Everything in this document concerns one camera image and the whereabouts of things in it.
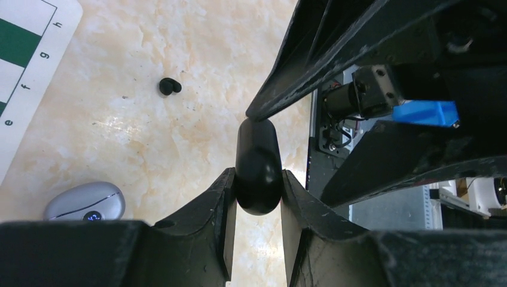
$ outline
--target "marble surface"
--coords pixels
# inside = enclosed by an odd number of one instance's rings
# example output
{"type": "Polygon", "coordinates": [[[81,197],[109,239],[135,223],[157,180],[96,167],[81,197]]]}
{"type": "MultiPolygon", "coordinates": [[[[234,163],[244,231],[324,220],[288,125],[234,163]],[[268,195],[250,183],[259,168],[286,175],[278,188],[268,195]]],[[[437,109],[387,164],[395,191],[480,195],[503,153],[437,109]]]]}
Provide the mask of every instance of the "marble surface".
{"type": "MultiPolygon", "coordinates": [[[[0,187],[0,221],[38,220],[68,188],[109,181],[153,224],[234,165],[237,128],[296,0],[80,0],[83,19],[0,187]],[[181,93],[163,98],[172,77],[181,93]]],[[[303,182],[310,99],[272,118],[303,182]]],[[[238,210],[230,286],[285,286],[280,209],[238,210]]]]}

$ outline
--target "black earbud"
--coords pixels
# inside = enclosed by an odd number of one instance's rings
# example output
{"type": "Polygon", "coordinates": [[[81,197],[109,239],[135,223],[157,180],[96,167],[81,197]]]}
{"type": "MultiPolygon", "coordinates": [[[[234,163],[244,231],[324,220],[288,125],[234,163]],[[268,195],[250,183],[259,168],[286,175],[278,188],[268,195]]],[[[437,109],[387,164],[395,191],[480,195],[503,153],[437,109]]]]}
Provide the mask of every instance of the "black earbud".
{"type": "Polygon", "coordinates": [[[163,78],[160,80],[160,83],[158,83],[158,89],[160,90],[160,93],[168,96],[173,92],[179,93],[181,91],[181,84],[177,80],[163,78]]]}

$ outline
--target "wire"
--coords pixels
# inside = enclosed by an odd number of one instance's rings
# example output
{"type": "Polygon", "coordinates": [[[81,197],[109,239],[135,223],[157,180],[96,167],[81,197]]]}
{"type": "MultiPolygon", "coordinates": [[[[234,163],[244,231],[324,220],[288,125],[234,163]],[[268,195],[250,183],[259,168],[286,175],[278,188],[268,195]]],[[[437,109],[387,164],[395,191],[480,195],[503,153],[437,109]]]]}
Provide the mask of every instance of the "wire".
{"type": "Polygon", "coordinates": [[[478,179],[478,178],[474,178],[472,179],[472,181],[470,181],[470,184],[466,187],[466,190],[468,190],[470,188],[470,186],[473,184],[473,182],[478,179]]]}

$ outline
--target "blue plastic part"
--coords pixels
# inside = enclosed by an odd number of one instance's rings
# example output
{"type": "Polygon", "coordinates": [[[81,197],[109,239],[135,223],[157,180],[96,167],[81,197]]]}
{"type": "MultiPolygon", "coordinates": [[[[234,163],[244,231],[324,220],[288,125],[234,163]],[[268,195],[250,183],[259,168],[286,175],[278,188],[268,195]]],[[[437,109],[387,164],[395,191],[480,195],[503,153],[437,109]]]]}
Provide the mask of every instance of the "blue plastic part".
{"type": "Polygon", "coordinates": [[[459,121],[454,102],[413,100],[393,108],[393,120],[400,123],[451,127],[459,121]]]}

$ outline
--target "white square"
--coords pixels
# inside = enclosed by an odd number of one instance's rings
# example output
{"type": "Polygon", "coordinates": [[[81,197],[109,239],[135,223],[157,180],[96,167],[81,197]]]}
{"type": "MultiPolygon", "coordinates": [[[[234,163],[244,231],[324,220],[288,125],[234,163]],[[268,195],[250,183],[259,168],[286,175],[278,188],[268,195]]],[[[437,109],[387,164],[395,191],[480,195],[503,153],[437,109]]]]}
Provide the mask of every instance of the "white square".
{"type": "Polygon", "coordinates": [[[0,19],[39,36],[44,33],[55,10],[42,0],[0,0],[0,19]]]}
{"type": "Polygon", "coordinates": [[[22,67],[0,59],[0,102],[7,103],[22,73],[22,67]]]}

